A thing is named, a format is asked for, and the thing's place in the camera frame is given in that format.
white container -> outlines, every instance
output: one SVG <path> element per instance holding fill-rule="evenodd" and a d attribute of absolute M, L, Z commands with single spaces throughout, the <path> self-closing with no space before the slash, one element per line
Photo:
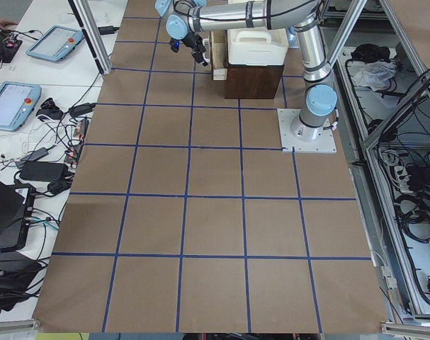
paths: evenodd
<path fill-rule="evenodd" d="M 284 64 L 288 50 L 285 28 L 238 28 L 227 31 L 229 63 L 249 66 Z"/>

mounting plate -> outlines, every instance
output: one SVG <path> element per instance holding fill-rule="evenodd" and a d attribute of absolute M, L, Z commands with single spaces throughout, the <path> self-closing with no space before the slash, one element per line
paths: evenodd
<path fill-rule="evenodd" d="M 279 108 L 279 131 L 281 134 L 281 146 L 284 152 L 306 152 L 306 153 L 321 153 L 335 154 L 336 144 L 334 143 L 333 132 L 331 129 L 323 130 L 322 134 L 312 142 L 305 142 L 293 135 L 290 131 L 290 123 L 293 118 L 300 114 L 300 109 L 294 108 Z M 328 119 L 325 121 L 324 127 L 330 126 Z"/>

floor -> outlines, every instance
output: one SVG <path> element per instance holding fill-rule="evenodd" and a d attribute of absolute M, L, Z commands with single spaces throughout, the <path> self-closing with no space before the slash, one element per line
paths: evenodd
<path fill-rule="evenodd" d="M 339 136 L 335 155 L 280 148 L 276 108 L 302 106 L 300 53 L 274 100 L 225 100 L 188 50 L 170 52 L 152 2 L 125 13 L 35 311 L 43 331 L 378 332 Z"/>

black connector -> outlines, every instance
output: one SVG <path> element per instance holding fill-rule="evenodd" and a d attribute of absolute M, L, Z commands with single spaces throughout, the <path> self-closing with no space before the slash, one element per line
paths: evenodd
<path fill-rule="evenodd" d="M 81 105 L 73 106 L 68 109 L 68 113 L 73 117 L 79 117 L 80 115 L 85 115 L 86 113 L 92 112 L 96 103 L 84 103 Z"/>
<path fill-rule="evenodd" d="M 114 27 L 114 26 L 102 26 L 102 27 L 98 27 L 98 31 L 100 32 L 100 35 L 108 35 L 108 34 L 114 34 L 115 32 L 117 32 L 119 29 L 119 27 Z"/>

white cloth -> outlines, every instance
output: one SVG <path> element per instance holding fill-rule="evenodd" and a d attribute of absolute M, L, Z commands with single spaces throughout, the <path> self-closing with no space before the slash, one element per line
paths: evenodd
<path fill-rule="evenodd" d="M 362 67 L 352 78 L 355 86 L 370 87 L 373 91 L 387 89 L 389 79 L 396 74 L 396 65 L 390 62 L 372 62 Z"/>

